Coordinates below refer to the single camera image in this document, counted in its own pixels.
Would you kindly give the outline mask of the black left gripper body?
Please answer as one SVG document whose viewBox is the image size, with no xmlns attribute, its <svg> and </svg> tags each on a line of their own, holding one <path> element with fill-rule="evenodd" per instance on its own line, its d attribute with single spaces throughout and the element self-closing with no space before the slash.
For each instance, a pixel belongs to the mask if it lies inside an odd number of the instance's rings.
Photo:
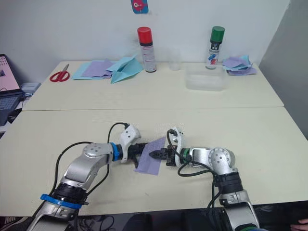
<svg viewBox="0 0 308 231">
<path fill-rule="evenodd" d="M 128 160 L 133 160 L 135 156 L 141 156 L 142 151 L 139 150 L 139 143 L 131 145 L 128 148 Z"/>
</svg>

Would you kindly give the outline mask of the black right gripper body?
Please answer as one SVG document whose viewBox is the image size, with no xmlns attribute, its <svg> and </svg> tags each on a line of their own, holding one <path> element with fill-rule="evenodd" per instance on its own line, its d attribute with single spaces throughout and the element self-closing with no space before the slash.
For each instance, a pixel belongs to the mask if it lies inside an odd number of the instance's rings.
<svg viewBox="0 0 308 231">
<path fill-rule="evenodd" d="M 179 167 L 180 164 L 176 163 L 176 157 L 178 157 L 175 152 L 173 151 L 174 149 L 177 149 L 177 145 L 173 145 L 173 148 L 171 148 L 170 145 L 167 146 L 167 161 L 166 161 L 166 166 L 167 167 Z"/>
</svg>

